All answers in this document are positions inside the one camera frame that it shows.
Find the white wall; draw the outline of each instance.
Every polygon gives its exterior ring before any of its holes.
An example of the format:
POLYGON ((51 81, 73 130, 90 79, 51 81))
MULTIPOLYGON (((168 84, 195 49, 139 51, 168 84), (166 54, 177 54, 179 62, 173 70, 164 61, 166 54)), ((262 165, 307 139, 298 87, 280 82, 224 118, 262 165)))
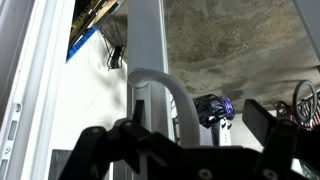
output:
POLYGON ((127 66, 108 71, 107 49, 100 32, 66 64, 58 93, 51 149, 72 150, 83 129, 126 117, 127 66))

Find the bicycle tire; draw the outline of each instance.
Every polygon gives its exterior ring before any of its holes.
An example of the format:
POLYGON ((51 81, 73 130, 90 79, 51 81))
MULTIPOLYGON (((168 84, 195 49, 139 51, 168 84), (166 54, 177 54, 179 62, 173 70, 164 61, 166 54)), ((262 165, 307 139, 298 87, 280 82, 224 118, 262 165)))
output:
POLYGON ((300 123, 309 123, 315 113, 315 110, 317 109, 317 105, 318 105, 318 95, 317 95, 316 87, 312 84, 312 82, 308 80, 300 81, 299 84, 294 89, 294 93, 293 93, 293 110, 294 110, 294 114, 296 116, 297 121, 300 123), (306 86, 306 85, 310 88, 313 96, 313 104, 310 105, 309 107, 310 113, 308 117, 305 117, 300 113, 297 105, 299 90, 301 89, 302 86, 306 86))

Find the garage ceiling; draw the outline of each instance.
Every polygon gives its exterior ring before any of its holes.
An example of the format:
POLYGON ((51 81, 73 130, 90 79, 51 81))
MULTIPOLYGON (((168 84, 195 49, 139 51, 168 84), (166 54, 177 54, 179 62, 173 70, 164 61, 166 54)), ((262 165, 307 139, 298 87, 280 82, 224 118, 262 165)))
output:
MULTIPOLYGON (((169 71, 193 97, 291 104, 299 80, 320 84, 319 61, 291 0, 164 0, 169 71)), ((126 40, 126 4, 116 13, 126 40)))

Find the curved metal tube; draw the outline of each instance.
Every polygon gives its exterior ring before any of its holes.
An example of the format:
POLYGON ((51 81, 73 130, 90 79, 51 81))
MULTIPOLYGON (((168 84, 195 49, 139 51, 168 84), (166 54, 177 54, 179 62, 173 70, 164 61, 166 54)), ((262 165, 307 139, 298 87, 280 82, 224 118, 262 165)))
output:
POLYGON ((128 76, 129 84, 135 88, 146 86, 148 81, 163 84, 172 94, 179 116, 181 146, 198 147, 200 145, 198 114, 186 89, 170 75, 156 70, 135 69, 128 76))

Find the bicycle wheel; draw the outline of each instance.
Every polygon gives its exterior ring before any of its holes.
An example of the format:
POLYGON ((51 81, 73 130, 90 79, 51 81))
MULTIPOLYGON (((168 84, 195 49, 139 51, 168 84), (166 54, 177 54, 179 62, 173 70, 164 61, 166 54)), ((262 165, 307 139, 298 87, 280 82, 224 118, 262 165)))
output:
POLYGON ((297 121, 300 124, 310 123, 317 109, 318 96, 315 86, 308 80, 301 81, 293 93, 293 109, 297 121))

